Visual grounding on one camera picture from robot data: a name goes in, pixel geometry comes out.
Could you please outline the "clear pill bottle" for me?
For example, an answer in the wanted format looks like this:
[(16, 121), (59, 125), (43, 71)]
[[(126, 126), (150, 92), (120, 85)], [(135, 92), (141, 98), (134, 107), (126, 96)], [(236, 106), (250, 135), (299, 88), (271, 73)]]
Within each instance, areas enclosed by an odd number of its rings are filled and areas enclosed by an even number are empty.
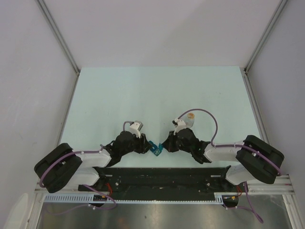
[(188, 128), (192, 128), (193, 125), (194, 125), (194, 122), (195, 122), (195, 118), (194, 118), (194, 119), (188, 118), (188, 116), (187, 116), (188, 114), (189, 114), (189, 113), (186, 114), (186, 116), (185, 116), (185, 118), (184, 118), (184, 122), (185, 122), (185, 124), (186, 124), (186, 126), (187, 126)]

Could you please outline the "gold bottle lid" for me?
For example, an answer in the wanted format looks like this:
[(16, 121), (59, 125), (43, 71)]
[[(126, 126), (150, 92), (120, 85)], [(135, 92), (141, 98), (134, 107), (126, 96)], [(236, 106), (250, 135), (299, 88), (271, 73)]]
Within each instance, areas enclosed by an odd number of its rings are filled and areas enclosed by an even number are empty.
[(190, 119), (194, 119), (194, 117), (195, 117), (195, 115), (194, 115), (193, 113), (189, 113), (187, 116), (188, 116), (188, 118), (190, 118)]

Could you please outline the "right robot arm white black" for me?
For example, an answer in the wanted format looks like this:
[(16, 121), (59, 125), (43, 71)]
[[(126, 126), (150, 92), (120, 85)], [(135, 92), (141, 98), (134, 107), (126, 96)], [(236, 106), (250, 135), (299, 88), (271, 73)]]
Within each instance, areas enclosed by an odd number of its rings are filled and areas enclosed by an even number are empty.
[(233, 144), (213, 145), (199, 140), (190, 128), (179, 132), (170, 131), (162, 146), (168, 152), (184, 151), (192, 155), (199, 164), (216, 161), (238, 162), (229, 166), (220, 179), (224, 191), (232, 191), (242, 182), (256, 179), (265, 184), (273, 184), (281, 174), (280, 167), (285, 156), (254, 135)]

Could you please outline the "teal weekly pill organizer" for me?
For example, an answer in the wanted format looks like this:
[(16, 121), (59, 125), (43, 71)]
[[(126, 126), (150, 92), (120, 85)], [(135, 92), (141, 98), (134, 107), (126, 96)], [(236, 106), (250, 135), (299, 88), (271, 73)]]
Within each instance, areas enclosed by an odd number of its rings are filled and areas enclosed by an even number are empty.
[(159, 143), (156, 145), (153, 141), (149, 141), (149, 144), (151, 145), (150, 151), (155, 155), (159, 156), (162, 153), (163, 145)]

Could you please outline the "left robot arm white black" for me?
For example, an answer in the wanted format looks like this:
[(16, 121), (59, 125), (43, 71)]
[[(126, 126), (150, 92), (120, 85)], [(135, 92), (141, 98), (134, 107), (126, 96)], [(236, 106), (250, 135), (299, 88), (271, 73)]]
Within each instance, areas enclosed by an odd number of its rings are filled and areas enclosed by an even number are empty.
[(62, 143), (34, 166), (34, 172), (40, 179), (39, 186), (49, 193), (73, 185), (88, 185), (99, 191), (105, 186), (105, 178), (99, 175), (97, 167), (111, 167), (128, 153), (145, 154), (151, 148), (145, 134), (136, 136), (129, 131), (122, 131), (99, 150), (74, 151), (68, 143)]

